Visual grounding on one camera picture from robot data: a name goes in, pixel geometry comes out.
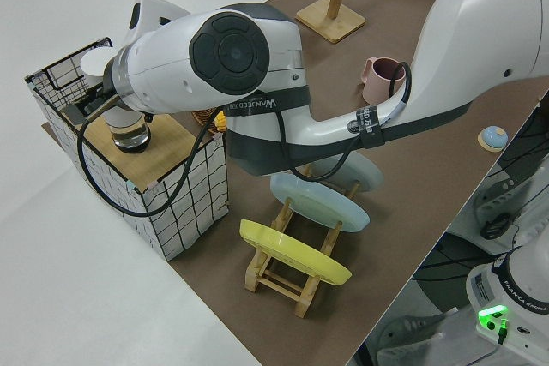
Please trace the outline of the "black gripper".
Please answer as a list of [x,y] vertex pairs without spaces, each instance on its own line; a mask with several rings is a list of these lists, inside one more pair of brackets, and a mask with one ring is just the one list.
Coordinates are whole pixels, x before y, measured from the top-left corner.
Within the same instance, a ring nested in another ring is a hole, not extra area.
[[[90,98],[84,105],[83,113],[85,116],[98,116],[104,111],[111,109],[118,103],[118,83],[120,80],[119,67],[114,61],[109,61],[103,74],[103,95],[96,95]],[[154,115],[143,114],[144,121],[151,123]]]

